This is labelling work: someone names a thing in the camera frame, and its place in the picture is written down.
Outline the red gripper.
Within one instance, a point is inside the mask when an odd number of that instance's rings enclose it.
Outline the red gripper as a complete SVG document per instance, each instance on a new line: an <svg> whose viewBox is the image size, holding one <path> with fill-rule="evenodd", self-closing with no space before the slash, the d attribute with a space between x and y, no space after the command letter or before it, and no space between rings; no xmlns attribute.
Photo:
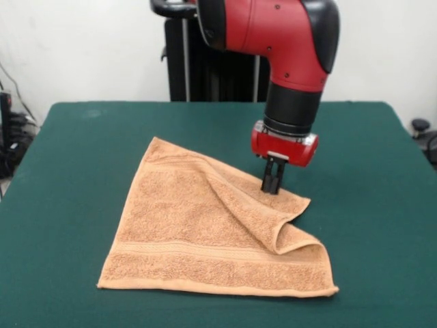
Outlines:
<svg viewBox="0 0 437 328"><path fill-rule="evenodd" d="M290 137L269 131L262 120L256 121L251 133L252 152L267 158L261 190L273 195L279 193L287 162L293 166L306 167L311 162L319 144L319 136L310 133L306 137ZM276 160L276 173L272 169Z"/></svg>

